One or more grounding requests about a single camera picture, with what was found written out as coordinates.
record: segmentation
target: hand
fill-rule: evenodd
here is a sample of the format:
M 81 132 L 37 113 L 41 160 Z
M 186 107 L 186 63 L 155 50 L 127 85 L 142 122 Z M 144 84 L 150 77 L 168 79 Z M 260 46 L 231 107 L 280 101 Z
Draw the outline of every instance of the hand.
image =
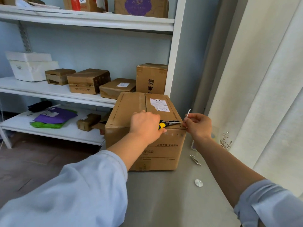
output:
M 188 117 L 184 118 L 183 126 L 194 140 L 211 138 L 211 119 L 206 115 L 189 113 Z
M 160 115 L 151 112 L 141 111 L 134 113 L 131 117 L 131 127 L 129 133 L 135 134 L 145 141 L 147 145 L 153 143 L 161 134 L 166 132 L 165 128 L 159 129 Z

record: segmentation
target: brown floor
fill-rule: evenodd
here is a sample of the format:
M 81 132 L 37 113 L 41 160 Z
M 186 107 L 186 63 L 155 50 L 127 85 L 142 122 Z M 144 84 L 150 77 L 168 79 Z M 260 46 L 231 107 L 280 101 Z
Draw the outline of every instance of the brown floor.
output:
M 62 167 L 98 152 L 99 146 L 14 133 L 12 149 L 0 150 L 0 208 L 54 178 Z

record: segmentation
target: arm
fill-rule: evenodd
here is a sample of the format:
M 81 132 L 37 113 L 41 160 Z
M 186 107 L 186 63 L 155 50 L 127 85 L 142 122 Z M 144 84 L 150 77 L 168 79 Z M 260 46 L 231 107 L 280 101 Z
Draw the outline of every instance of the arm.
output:
M 159 115 L 135 113 L 129 134 L 0 210 L 0 226 L 119 226 L 127 208 L 127 171 L 158 130 Z
M 303 202 L 213 141 L 210 118 L 190 113 L 183 125 L 243 226 L 303 226 Z

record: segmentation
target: light blue sleeve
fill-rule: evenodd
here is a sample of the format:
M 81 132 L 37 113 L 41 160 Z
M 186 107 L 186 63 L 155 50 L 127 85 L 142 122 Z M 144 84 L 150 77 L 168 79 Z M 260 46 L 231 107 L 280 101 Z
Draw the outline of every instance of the light blue sleeve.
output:
M 127 208 L 127 169 L 103 150 L 0 210 L 0 226 L 119 226 Z
M 243 227 L 257 227 L 259 219 L 266 227 L 303 226 L 303 201 L 270 180 L 249 186 L 234 212 Z

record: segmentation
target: metal disc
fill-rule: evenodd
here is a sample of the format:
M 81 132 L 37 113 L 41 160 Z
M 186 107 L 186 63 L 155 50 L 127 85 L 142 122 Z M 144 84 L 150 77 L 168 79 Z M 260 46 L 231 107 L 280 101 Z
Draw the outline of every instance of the metal disc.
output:
M 198 187 L 202 187 L 203 186 L 203 182 L 199 179 L 196 179 L 195 180 L 195 184 L 198 186 Z

